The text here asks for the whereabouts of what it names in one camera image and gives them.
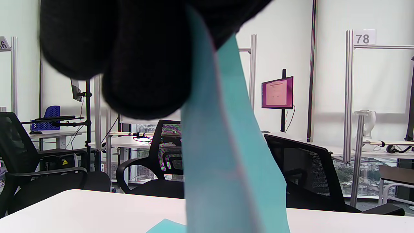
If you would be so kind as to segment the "person's left hand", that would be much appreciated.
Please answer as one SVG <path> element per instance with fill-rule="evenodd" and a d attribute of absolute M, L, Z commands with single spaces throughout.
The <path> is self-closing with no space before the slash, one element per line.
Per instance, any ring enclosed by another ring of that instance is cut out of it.
<path fill-rule="evenodd" d="M 219 49 L 269 0 L 42 0 L 39 44 L 47 63 L 78 81 L 102 74 L 106 103 L 121 115 L 171 115 L 191 92 L 189 6 Z"/>

